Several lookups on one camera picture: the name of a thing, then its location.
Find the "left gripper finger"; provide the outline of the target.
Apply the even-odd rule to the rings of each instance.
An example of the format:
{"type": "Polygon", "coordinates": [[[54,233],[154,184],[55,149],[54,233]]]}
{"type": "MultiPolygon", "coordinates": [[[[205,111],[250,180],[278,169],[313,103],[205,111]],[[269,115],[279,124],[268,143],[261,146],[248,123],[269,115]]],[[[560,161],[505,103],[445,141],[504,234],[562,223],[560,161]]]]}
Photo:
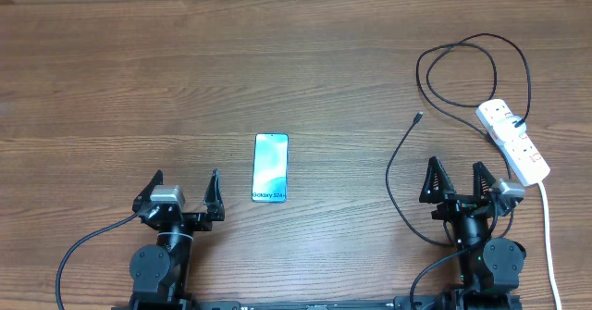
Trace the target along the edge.
{"type": "Polygon", "coordinates": [[[209,185],[206,189],[203,204],[206,206],[206,213],[212,221],[225,220],[225,207],[220,191],[220,173],[218,169],[212,172],[209,185]]]}
{"type": "Polygon", "coordinates": [[[150,196],[154,190],[154,188],[158,185],[163,184],[163,171],[158,169],[149,183],[144,187],[144,189],[137,195],[137,197],[133,200],[132,203],[132,211],[134,213],[138,213],[143,204],[146,204],[150,201],[150,196]]]}

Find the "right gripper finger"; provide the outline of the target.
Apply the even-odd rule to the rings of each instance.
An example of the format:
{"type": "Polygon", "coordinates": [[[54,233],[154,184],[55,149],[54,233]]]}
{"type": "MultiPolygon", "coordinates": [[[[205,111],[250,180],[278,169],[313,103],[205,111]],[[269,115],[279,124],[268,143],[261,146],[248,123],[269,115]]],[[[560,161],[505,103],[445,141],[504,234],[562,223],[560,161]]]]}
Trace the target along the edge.
{"type": "Polygon", "coordinates": [[[473,164],[473,195],[474,198],[485,198],[491,192],[496,179],[482,162],[473,164]]]}
{"type": "Polygon", "coordinates": [[[454,194],[455,188],[440,160],[436,156],[430,157],[419,202],[440,204],[450,199],[454,194]]]}

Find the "Samsung Galaxy smartphone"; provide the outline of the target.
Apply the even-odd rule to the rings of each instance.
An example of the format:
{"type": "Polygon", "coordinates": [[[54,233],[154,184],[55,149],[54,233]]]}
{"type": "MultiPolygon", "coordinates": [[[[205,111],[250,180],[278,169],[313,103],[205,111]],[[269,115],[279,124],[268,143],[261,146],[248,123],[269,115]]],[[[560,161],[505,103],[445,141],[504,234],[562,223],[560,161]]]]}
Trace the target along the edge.
{"type": "Polygon", "coordinates": [[[253,156],[252,200],[284,203],[288,194],[289,136],[257,133],[253,156]]]}

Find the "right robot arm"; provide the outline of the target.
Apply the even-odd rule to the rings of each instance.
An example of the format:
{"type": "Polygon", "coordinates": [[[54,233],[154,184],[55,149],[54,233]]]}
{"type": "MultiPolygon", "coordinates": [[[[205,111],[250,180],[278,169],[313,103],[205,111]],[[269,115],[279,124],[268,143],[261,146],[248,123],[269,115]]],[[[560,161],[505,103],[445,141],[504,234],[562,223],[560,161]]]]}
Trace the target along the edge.
{"type": "Polygon", "coordinates": [[[519,181],[496,179],[481,163],[473,164],[473,193],[456,192],[440,160],[428,160],[419,201],[436,207],[434,220],[452,228],[451,259],[459,260],[462,283],[450,286],[425,301],[410,296],[415,309],[520,309],[512,291],[519,287],[526,250],[518,242],[496,237],[493,231],[500,217],[513,213],[523,201],[525,188],[519,181]]]}

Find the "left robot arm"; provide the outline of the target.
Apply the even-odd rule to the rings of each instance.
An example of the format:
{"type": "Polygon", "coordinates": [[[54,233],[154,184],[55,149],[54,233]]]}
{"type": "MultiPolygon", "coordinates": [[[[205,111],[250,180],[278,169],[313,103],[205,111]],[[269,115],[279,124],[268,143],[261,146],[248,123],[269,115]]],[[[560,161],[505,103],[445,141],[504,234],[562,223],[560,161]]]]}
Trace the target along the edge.
{"type": "Polygon", "coordinates": [[[198,309],[196,298],[186,292],[193,234],[210,231],[225,219],[219,171],[214,170],[204,194],[203,212],[186,212],[178,185],[167,186],[158,170],[132,204],[141,223],[157,232],[155,244],[140,248],[130,259],[133,279],[130,309],[198,309]]]}

